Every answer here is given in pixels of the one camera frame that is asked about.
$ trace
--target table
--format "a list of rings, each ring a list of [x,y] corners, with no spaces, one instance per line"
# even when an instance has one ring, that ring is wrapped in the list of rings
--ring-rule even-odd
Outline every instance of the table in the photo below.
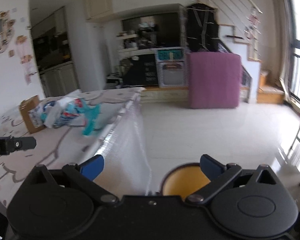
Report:
[[[151,169],[145,152],[140,94],[143,88],[100,90],[82,93],[90,106],[100,105],[94,134],[83,136],[84,118],[78,117],[58,129],[46,128],[34,133],[35,149],[0,156],[0,201],[8,206],[23,180],[35,165],[60,169],[68,163],[82,163],[96,154],[103,155],[105,168],[95,183],[121,197],[146,195]],[[59,99],[46,98],[42,101]],[[0,118],[0,137],[29,136],[14,108]]]

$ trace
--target countertop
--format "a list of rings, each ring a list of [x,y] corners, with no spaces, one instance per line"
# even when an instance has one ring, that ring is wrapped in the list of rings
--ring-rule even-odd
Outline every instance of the countertop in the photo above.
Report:
[[[45,70],[42,70],[42,71],[39,72],[39,74],[41,75],[41,74],[46,73],[47,71],[54,70],[54,69],[56,69],[56,68],[63,67],[63,66],[65,66],[65,65],[69,65],[69,64],[72,64],[72,63],[73,63],[72,60],[67,61],[67,62],[65,62],[65,63],[61,63],[61,64],[59,64],[59,65],[52,66],[52,67],[49,67],[49,68],[47,68],[47,69],[45,69]]]

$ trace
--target wall decoration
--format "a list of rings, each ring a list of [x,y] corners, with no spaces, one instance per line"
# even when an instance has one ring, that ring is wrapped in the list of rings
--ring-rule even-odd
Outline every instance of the wall decoration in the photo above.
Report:
[[[0,12],[0,53],[3,53],[14,35],[13,25],[16,20],[11,20],[9,11]]]
[[[16,40],[17,45],[17,54],[21,59],[21,64],[24,67],[25,80],[27,85],[31,83],[31,76],[33,76],[36,72],[36,68],[34,67],[32,54],[32,47],[29,42],[29,39],[26,36],[18,36]]]
[[[9,50],[9,57],[13,57],[14,56],[14,50]]]

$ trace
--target hanging clothes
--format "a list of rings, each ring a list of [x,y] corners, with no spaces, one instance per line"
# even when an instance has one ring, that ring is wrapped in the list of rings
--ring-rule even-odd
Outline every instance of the hanging clothes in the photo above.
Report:
[[[218,51],[219,25],[215,21],[216,9],[195,3],[187,9],[186,35],[191,51]]]

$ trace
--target pink cushion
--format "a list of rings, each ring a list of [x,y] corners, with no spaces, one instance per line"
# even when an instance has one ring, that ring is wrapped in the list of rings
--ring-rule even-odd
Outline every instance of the pink cushion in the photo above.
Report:
[[[239,105],[242,75],[239,55],[192,52],[189,73],[191,108],[235,108]]]

